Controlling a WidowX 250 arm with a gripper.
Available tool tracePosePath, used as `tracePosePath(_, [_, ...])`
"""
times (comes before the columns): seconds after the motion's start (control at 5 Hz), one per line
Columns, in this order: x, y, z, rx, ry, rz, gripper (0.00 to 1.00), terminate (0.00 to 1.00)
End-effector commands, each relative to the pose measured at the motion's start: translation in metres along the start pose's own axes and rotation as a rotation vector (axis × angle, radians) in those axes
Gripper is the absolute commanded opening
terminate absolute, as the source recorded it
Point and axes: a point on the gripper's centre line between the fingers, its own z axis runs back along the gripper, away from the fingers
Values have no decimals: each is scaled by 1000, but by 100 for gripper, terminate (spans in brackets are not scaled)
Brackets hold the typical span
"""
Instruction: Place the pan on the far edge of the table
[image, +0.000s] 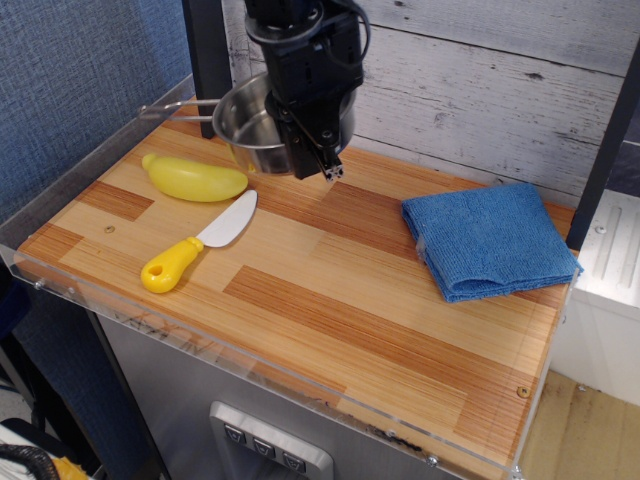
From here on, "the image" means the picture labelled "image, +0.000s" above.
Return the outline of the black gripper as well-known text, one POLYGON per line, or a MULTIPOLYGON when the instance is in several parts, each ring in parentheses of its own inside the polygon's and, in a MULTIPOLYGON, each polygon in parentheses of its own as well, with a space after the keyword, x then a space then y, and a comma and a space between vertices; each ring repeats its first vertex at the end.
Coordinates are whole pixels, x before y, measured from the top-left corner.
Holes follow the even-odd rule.
POLYGON ((363 14, 261 14, 259 43, 274 118, 297 179, 344 176, 350 96, 363 82, 363 14))

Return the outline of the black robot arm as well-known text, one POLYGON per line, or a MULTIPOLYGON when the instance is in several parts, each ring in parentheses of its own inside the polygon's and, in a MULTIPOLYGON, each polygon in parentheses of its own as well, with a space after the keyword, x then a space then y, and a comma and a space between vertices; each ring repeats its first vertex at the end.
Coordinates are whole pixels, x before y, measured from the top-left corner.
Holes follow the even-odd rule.
POLYGON ((364 80, 371 28, 354 1, 248 1, 245 28, 266 62, 274 119, 296 178, 344 174, 348 115, 364 80))

